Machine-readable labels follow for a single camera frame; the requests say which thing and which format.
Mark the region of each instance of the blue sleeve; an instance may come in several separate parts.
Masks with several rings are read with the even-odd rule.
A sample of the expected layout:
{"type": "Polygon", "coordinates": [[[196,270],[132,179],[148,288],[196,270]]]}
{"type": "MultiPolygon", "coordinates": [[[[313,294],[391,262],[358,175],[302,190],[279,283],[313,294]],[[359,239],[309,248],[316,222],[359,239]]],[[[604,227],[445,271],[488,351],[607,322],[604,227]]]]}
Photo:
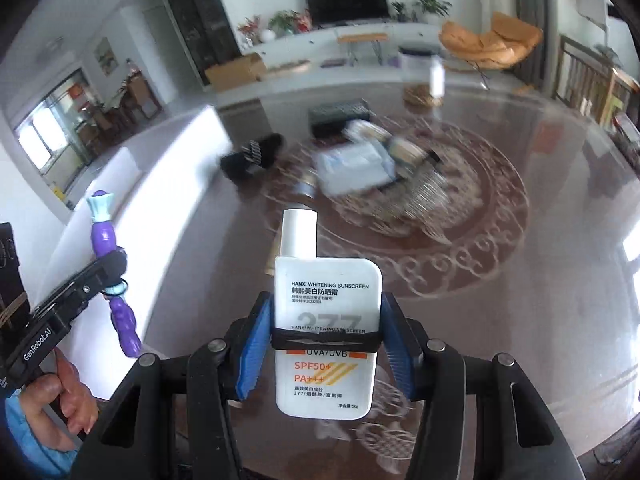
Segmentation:
{"type": "Polygon", "coordinates": [[[16,391],[5,404],[6,422],[16,444],[31,463],[39,476],[44,479],[64,478],[78,454],[78,450],[56,451],[40,444],[33,436],[27,419],[22,412],[16,391]]]}

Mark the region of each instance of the human hand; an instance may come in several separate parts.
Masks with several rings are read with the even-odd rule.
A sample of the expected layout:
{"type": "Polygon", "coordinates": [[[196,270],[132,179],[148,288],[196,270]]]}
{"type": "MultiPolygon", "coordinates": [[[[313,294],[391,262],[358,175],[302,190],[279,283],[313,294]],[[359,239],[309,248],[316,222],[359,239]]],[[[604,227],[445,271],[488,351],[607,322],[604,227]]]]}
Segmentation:
{"type": "Polygon", "coordinates": [[[50,449],[70,451],[76,446],[49,418],[43,408],[60,396],[60,409],[67,418],[69,433],[91,431],[98,418],[98,405],[87,386],[81,383],[78,369],[65,355],[54,349],[57,374],[37,378],[20,393],[20,406],[31,431],[38,441],[50,449]]]}

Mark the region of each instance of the dark door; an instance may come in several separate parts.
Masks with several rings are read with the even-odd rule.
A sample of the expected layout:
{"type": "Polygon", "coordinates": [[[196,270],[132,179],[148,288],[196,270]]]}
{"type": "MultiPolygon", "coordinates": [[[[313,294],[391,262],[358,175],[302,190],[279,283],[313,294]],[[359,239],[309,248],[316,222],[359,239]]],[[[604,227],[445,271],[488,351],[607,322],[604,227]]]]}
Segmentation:
{"type": "Polygon", "coordinates": [[[168,0],[184,43],[204,84],[204,71],[240,57],[221,0],[168,0]]]}

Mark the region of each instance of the white bottle cap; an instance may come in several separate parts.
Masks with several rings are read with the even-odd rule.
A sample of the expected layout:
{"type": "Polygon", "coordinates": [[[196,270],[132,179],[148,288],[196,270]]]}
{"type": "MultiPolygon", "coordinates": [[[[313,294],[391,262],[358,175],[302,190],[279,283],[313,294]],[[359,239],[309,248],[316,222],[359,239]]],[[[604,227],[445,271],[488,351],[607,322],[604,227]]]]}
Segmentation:
{"type": "Polygon", "coordinates": [[[287,209],[282,214],[280,256],[316,257],[318,213],[311,209],[287,209]]]}

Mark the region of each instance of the wooden railing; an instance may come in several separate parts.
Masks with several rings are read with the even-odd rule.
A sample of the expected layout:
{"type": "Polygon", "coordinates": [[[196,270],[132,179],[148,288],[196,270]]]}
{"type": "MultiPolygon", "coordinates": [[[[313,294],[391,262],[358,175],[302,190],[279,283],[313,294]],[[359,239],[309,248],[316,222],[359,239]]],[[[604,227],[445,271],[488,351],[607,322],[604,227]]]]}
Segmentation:
{"type": "Polygon", "coordinates": [[[621,68],[583,44],[560,37],[554,97],[569,108],[612,130],[612,117],[626,109],[638,82],[621,68]]]}

